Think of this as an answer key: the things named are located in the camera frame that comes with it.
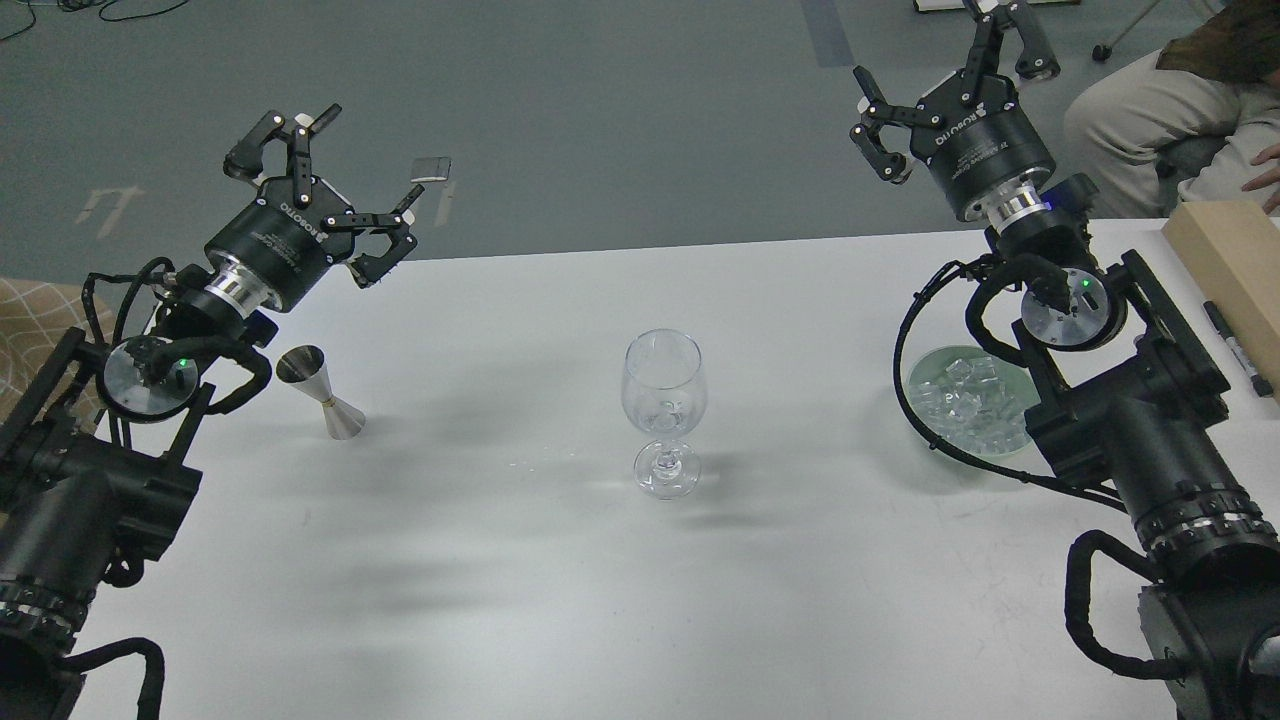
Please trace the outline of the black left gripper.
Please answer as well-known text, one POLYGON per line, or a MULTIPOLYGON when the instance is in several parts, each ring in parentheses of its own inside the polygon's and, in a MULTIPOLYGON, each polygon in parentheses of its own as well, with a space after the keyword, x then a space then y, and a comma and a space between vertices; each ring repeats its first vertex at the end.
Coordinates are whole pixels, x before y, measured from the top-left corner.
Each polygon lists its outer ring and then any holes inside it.
POLYGON ((316 118, 293 119, 268 111, 225 155, 227 176, 259 188, 255 201, 239 211, 205 245, 209 261, 221 269, 238 263, 268 288, 268 307, 292 311, 328 273, 330 265, 349 269, 355 283, 376 284, 419 246, 411 208, 425 192, 415 183, 384 213, 356 213, 347 199, 314 174, 311 138, 342 111, 333 104, 316 118), (271 141, 285 145, 282 176, 264 174, 264 152, 271 141), (360 236, 384 237, 380 255, 355 254, 360 236))

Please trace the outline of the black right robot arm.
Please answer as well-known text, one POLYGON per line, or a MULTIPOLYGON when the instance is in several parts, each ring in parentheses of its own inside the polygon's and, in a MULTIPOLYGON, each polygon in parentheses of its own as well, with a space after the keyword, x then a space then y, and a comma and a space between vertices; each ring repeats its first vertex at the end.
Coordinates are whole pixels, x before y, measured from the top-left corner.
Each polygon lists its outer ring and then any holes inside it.
POLYGON ((890 102, 856 65, 851 128, 876 174, 925 167, 960 222, 984 222, 988 252, 950 261, 915 295, 893 346, 893 389, 933 448, 980 470, 1124 511, 1139 541, 1089 530, 1068 552, 1065 628, 1091 661, 1162 682, 1180 719, 1275 719, 1277 530, 1208 436, 1229 383, 1146 260, 1102 269, 1088 176, 1056 163, 1021 108, 1020 83, 1059 63, 1024 1, 969 1, 964 64, 911 105, 890 102), (964 319, 989 355, 1025 369, 1038 396, 1027 430, 1039 477, 978 459, 910 406, 908 334, 951 281, 975 282, 964 319))

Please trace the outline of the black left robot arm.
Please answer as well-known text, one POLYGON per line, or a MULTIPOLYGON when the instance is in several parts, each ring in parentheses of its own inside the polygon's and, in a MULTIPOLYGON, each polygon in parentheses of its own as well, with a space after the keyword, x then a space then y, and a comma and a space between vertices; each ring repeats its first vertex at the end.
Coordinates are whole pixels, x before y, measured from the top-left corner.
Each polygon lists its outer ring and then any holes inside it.
POLYGON ((202 474, 186 456, 207 416, 265 389, 278 328, 335 266, 367 288, 419 245, 416 179, 393 209, 361 213, 312 169, 340 114, 268 111, 223 170, 256 195, 205 247, 206 265, 155 258, 90 274, 87 327, 52 346, 3 423, 3 716, 68 719, 92 670, 143 660, 137 715, 163 703, 165 659, 133 637, 76 652, 101 584, 127 588, 175 539, 202 474))

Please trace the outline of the person's hand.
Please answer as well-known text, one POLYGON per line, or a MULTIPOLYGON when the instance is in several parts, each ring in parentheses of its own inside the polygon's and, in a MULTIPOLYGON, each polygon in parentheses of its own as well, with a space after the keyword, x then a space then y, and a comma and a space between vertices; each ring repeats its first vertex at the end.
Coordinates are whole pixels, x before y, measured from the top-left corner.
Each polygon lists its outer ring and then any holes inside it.
POLYGON ((1256 200, 1265 214, 1271 215, 1279 209, 1279 143, 1260 150, 1251 167, 1260 173, 1248 179, 1240 191, 1256 200))

